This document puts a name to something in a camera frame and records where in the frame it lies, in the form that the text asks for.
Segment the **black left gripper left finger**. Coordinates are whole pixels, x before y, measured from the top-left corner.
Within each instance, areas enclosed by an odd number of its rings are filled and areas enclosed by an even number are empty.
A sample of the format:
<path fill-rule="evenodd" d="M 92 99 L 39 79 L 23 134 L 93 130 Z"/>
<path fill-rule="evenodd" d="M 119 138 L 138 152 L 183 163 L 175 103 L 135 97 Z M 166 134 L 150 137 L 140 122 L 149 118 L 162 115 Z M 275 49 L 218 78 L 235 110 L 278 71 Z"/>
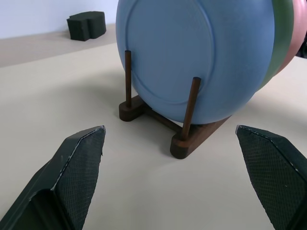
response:
<path fill-rule="evenodd" d="M 64 139 L 0 220 L 0 230 L 83 230 L 105 136 L 105 127 L 96 126 Z"/>

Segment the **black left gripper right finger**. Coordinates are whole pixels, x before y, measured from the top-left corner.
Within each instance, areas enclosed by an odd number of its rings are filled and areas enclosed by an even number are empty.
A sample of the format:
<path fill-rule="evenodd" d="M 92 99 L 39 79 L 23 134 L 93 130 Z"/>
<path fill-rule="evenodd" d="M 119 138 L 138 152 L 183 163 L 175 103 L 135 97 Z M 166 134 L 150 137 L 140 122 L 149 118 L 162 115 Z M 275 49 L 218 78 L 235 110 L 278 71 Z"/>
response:
<path fill-rule="evenodd" d="M 307 158 L 285 137 L 238 125 L 247 172 L 275 230 L 307 230 Z"/>

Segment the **green plate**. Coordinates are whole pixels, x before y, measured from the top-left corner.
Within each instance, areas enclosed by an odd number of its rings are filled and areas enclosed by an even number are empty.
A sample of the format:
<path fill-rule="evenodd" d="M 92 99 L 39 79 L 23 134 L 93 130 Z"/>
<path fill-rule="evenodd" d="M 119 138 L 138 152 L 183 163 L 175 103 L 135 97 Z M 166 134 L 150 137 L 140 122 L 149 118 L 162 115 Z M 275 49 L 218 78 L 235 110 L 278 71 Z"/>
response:
<path fill-rule="evenodd" d="M 293 0 L 272 0 L 274 11 L 274 45 L 267 73 L 260 85 L 264 87 L 278 72 L 287 55 L 294 28 Z"/>

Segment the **red plate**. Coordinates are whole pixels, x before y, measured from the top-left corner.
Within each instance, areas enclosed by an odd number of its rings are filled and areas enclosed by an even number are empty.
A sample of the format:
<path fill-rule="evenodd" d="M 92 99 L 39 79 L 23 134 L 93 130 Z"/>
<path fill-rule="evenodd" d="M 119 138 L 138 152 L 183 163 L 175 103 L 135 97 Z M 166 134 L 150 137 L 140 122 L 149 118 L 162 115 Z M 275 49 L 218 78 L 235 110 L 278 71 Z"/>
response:
<path fill-rule="evenodd" d="M 307 0 L 292 0 L 294 8 L 294 26 L 288 52 L 277 74 L 281 72 L 299 51 L 307 32 Z"/>

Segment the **blue plate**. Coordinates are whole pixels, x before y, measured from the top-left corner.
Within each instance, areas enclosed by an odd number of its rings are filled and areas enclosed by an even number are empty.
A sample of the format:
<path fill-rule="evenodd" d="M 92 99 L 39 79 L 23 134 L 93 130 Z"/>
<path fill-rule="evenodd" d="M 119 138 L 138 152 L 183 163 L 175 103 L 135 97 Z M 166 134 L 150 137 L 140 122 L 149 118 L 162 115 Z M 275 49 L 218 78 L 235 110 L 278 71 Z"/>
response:
<path fill-rule="evenodd" d="M 194 77 L 192 122 L 233 115 L 260 87 L 274 43 L 272 0 L 119 0 L 121 60 L 131 51 L 132 84 L 159 114 L 182 122 Z"/>

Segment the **dark wooden plate rack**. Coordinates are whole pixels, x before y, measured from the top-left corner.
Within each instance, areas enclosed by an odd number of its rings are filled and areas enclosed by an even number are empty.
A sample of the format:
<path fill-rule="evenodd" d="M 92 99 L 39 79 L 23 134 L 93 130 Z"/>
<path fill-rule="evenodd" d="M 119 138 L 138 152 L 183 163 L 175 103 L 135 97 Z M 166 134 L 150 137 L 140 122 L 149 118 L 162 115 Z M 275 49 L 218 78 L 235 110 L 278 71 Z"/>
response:
<path fill-rule="evenodd" d="M 132 71 L 131 71 L 131 51 L 125 50 L 125 95 L 126 100 L 122 102 L 119 109 L 119 118 L 122 121 L 130 122 L 139 116 L 146 114 L 171 130 L 175 131 L 175 135 L 171 139 L 170 153 L 179 160 L 188 157 L 196 148 L 198 148 L 208 137 L 210 137 L 220 126 L 222 126 L 228 118 L 223 120 L 203 124 L 193 125 L 191 123 L 192 116 L 197 100 L 197 92 L 200 89 L 201 79 L 194 77 L 192 80 L 188 104 L 186 108 L 183 126 L 180 127 L 176 123 L 166 117 L 155 112 L 142 98 L 137 95 L 132 97 Z"/>

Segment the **dark blurred object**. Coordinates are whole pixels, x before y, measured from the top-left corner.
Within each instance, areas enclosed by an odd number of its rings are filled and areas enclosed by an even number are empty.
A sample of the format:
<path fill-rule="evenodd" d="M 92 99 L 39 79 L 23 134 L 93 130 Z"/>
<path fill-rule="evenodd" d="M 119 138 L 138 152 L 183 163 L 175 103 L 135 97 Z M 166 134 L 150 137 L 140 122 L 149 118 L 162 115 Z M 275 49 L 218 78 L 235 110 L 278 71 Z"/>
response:
<path fill-rule="evenodd" d="M 296 56 L 300 57 L 300 58 L 307 59 L 307 33 L 306 33 L 304 41 L 303 41 L 299 51 L 297 52 Z"/>

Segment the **black foam block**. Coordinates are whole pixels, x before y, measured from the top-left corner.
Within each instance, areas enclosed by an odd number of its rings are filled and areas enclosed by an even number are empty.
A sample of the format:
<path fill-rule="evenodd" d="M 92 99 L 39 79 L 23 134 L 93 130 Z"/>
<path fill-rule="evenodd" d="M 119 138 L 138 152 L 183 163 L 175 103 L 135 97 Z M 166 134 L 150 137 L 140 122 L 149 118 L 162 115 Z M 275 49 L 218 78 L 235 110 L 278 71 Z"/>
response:
<path fill-rule="evenodd" d="M 70 16 L 67 19 L 71 40 L 87 41 L 106 33 L 105 13 L 87 11 Z"/>

